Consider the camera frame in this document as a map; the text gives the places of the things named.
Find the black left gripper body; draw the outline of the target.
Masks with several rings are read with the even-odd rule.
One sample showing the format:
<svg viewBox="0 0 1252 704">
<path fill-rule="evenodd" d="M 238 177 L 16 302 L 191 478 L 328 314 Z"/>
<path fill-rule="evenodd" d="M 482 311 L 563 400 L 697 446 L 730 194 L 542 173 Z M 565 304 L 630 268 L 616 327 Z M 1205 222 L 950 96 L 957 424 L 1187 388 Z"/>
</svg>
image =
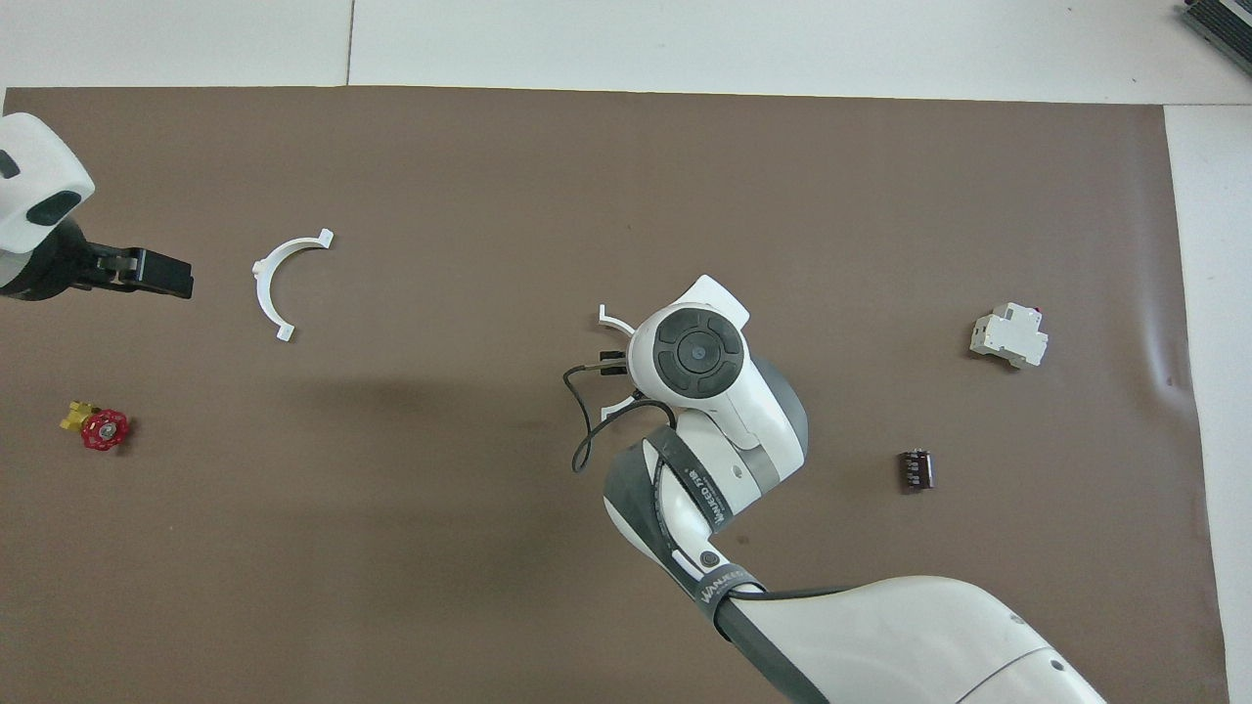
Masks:
<svg viewBox="0 0 1252 704">
<path fill-rule="evenodd" d="M 74 219 L 64 219 L 31 252 L 18 276 L 1 286 L 1 294 L 14 299 L 49 299 L 71 286 L 90 288 L 98 273 L 93 246 Z"/>
</svg>

